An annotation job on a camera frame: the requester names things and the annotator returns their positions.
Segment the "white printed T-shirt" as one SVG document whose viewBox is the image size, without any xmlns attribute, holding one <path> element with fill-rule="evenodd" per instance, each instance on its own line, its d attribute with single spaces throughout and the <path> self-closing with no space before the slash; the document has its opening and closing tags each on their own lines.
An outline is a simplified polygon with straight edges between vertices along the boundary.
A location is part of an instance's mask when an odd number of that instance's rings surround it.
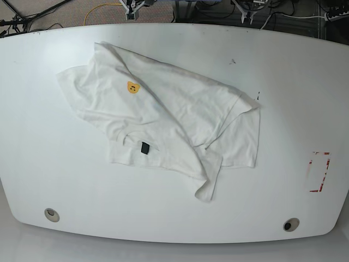
<svg viewBox="0 0 349 262">
<path fill-rule="evenodd" d="M 57 81 L 106 136 L 110 163 L 184 174 L 204 202 L 222 169 L 255 167 L 260 106 L 235 87 L 105 42 Z"/>
</svg>

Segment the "red tape rectangle marking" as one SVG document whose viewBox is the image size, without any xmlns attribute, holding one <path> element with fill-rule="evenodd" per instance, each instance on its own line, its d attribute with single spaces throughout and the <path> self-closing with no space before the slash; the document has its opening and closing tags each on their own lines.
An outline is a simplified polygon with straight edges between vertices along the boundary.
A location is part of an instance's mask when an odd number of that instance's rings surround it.
<svg viewBox="0 0 349 262">
<path fill-rule="evenodd" d="M 330 152 L 312 153 L 306 173 L 305 186 L 308 192 L 322 192 L 327 172 L 329 169 L 330 159 Z"/>
</svg>

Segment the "black tripod stand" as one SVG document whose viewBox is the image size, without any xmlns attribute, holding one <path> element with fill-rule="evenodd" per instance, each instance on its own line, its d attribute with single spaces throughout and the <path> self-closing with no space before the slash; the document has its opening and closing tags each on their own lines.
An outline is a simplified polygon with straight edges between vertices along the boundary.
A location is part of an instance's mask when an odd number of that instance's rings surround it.
<svg viewBox="0 0 349 262">
<path fill-rule="evenodd" d="M 1 38 L 5 38 L 14 35 L 29 33 L 33 22 L 47 15 L 50 15 L 51 13 L 54 13 L 63 5 L 72 2 L 72 0 L 61 1 L 43 10 L 42 12 L 27 16 L 23 16 L 9 1 L 2 2 L 7 6 L 7 8 L 9 8 L 14 13 L 14 17 L 10 21 L 6 21 L 3 19 L 1 20 L 1 27 L 8 27 L 6 30 L 1 31 Z"/>
</svg>

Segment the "white power strip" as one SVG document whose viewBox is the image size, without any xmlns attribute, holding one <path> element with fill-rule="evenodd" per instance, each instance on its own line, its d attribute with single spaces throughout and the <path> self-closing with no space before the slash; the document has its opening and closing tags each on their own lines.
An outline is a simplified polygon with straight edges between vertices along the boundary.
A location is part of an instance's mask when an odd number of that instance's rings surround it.
<svg viewBox="0 0 349 262">
<path fill-rule="evenodd" d="M 326 21 L 336 21 L 339 19 L 347 18 L 348 17 L 348 8 L 338 8 L 338 9 L 331 9 L 328 12 L 326 12 L 324 19 Z"/>
</svg>

